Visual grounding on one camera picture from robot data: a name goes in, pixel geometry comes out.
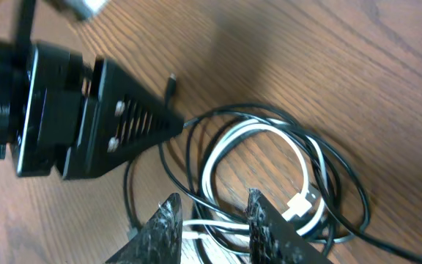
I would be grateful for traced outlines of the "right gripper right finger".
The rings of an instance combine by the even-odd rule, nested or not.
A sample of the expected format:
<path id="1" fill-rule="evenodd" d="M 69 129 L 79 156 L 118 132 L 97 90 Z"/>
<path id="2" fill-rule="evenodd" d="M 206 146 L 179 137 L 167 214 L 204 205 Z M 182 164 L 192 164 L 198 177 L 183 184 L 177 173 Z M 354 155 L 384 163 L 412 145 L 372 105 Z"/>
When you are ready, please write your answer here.
<path id="1" fill-rule="evenodd" d="M 256 264 L 330 264 L 306 242 L 256 188 L 249 190 L 246 208 L 250 230 L 250 260 Z"/>

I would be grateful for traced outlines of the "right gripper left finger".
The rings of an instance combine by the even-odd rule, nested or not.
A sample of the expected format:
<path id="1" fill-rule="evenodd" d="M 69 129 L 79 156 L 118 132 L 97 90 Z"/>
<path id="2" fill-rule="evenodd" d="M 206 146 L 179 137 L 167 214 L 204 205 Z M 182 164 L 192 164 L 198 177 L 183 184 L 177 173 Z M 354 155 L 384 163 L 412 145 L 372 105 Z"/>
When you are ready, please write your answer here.
<path id="1" fill-rule="evenodd" d="M 182 203 L 171 194 L 125 246 L 106 260 L 113 264 L 178 264 L 182 250 Z"/>

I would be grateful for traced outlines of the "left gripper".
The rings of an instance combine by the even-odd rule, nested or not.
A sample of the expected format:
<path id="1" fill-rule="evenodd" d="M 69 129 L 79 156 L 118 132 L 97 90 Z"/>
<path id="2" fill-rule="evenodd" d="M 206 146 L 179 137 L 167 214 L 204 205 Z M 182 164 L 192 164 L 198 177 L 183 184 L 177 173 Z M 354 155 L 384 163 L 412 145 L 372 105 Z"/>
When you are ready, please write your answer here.
<path id="1" fill-rule="evenodd" d="M 21 126 L 11 146 L 18 177 L 101 177 L 180 134 L 184 119 L 115 61 L 35 43 L 27 62 Z M 92 80 L 89 97 L 83 85 Z"/>

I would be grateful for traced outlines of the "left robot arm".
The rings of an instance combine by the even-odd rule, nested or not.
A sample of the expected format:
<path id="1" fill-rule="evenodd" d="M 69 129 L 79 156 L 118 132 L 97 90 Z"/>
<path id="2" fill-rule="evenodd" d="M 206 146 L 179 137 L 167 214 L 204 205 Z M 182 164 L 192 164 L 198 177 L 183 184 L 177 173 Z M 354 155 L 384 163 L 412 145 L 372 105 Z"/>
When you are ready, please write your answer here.
<path id="1" fill-rule="evenodd" d="M 100 177 L 182 132 L 183 118 L 115 61 L 0 43 L 0 160 L 18 177 Z"/>

